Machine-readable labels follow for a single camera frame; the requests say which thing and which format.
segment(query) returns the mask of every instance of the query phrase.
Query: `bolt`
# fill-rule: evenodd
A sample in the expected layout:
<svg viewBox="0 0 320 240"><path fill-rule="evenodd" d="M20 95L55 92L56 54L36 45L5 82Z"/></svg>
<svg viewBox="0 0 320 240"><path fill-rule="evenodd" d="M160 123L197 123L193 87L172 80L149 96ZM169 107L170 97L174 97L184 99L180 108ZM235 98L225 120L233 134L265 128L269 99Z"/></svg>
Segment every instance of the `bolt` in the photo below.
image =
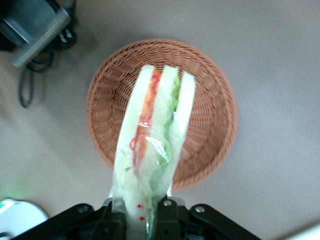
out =
<svg viewBox="0 0 320 240"><path fill-rule="evenodd" d="M78 213L83 214L88 210L89 210L89 207L87 205L85 205L85 206L78 208Z"/></svg>
<svg viewBox="0 0 320 240"><path fill-rule="evenodd" d="M172 205L172 202L169 201L169 200L165 200L165 201L163 202L163 205L165 205L166 207L169 207L169 206Z"/></svg>
<svg viewBox="0 0 320 240"><path fill-rule="evenodd" d="M203 206L196 206L195 207L195 211L197 213L204 213L205 212L205 208Z"/></svg>

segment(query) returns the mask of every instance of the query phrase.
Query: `packaged sandwich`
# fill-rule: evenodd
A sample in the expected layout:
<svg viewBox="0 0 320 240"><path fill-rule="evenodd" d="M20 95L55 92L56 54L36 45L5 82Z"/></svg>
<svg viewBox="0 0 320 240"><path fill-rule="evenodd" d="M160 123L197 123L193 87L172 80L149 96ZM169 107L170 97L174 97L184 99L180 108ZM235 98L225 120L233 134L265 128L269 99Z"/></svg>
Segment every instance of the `packaged sandwich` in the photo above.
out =
<svg viewBox="0 0 320 240"><path fill-rule="evenodd" d="M157 203L166 196L188 130L193 75L142 67L127 104L114 160L112 211L126 214L126 239L150 239Z"/></svg>

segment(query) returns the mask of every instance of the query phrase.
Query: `gray floor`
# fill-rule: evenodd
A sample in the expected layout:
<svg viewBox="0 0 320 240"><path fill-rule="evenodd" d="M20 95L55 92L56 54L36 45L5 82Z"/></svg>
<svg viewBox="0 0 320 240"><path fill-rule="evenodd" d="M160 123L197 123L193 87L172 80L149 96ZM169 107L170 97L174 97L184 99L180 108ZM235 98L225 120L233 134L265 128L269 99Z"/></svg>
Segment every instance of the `gray floor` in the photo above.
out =
<svg viewBox="0 0 320 240"><path fill-rule="evenodd" d="M78 1L77 45L36 80L36 104L19 106L21 70L0 53L0 199L50 215L86 202L99 208L112 171L86 125L92 76L136 40L194 45L227 75L237 100L234 147L201 184L175 192L206 203L262 239L320 220L320 2L299 0Z"/></svg>

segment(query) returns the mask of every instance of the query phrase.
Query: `wicker basket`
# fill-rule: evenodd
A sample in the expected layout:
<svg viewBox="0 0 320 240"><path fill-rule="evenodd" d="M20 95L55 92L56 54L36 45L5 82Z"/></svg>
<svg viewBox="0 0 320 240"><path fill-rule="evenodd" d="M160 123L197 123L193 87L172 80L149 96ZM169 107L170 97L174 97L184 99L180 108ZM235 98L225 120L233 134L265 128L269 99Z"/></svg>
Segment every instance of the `wicker basket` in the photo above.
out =
<svg viewBox="0 0 320 240"><path fill-rule="evenodd" d="M237 131L237 106L220 68L197 48L170 39L129 44L111 55L92 79L87 95L87 125L103 160L114 166L116 146L128 100L145 64L164 65L193 74L196 92L173 189L193 186L226 158Z"/></svg>

